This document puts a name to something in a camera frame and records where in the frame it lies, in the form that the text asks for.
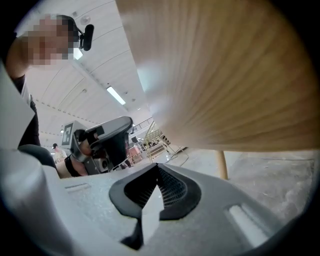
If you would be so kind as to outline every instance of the wooden table leg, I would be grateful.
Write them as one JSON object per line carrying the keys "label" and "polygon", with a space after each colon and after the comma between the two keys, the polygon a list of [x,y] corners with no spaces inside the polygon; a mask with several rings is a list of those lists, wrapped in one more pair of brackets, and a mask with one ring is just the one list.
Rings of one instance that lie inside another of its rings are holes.
{"label": "wooden table leg", "polygon": [[220,150],[214,150],[214,154],[215,154],[216,162],[218,164],[220,178],[223,180],[227,180],[228,179],[228,171],[227,171],[225,153]]}

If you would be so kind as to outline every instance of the white ceiling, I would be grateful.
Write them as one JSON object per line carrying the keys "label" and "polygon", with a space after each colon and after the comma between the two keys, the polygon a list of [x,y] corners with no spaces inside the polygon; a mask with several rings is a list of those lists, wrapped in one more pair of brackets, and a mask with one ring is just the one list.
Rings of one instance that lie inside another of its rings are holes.
{"label": "white ceiling", "polygon": [[[43,147],[60,144],[62,125],[73,120],[91,127],[120,116],[132,117],[135,124],[151,116],[115,1],[43,1],[17,28],[18,35],[44,14],[71,16],[82,31],[85,26],[80,20],[89,16],[94,34],[91,50],[83,52],[79,60],[55,70],[32,67],[26,74]],[[109,86],[124,99],[124,107],[106,91]]]}

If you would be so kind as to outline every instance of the hand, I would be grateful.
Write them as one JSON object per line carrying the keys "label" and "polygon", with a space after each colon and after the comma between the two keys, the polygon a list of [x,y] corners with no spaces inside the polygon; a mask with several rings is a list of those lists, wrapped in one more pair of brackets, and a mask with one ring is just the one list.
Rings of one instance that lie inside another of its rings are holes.
{"label": "hand", "polygon": [[[96,139],[98,139],[98,134],[94,134],[93,135]],[[80,151],[86,155],[86,156],[90,156],[91,154],[91,148],[90,145],[88,143],[88,140],[84,140],[83,142],[81,142],[81,144],[79,145]],[[85,165],[82,162],[79,162],[78,160],[76,160],[73,155],[70,156],[71,159],[71,163],[73,168],[78,172],[78,174],[80,174],[81,176],[87,176],[88,173],[86,171]]]}

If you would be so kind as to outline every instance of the railing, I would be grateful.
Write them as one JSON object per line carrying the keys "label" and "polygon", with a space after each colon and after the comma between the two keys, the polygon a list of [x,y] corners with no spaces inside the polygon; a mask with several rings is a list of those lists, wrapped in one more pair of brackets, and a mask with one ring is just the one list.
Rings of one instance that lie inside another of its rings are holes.
{"label": "railing", "polygon": [[129,132],[130,135],[136,133],[139,130],[142,130],[143,128],[146,128],[148,126],[150,126],[152,124],[152,122],[154,121],[153,117],[148,118],[147,120],[144,120],[143,122],[135,125],[134,127],[132,127],[131,131]]}

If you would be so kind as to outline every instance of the fluorescent light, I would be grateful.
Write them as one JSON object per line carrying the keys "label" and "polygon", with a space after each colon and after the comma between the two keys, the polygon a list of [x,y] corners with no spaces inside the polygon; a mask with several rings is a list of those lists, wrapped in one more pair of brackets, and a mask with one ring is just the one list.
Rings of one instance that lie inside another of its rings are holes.
{"label": "fluorescent light", "polygon": [[73,48],[73,58],[75,60],[79,60],[83,55],[84,54],[79,50],[79,48]]}
{"label": "fluorescent light", "polygon": [[120,97],[120,95],[112,88],[112,86],[106,89],[121,105],[126,104],[126,102]]}

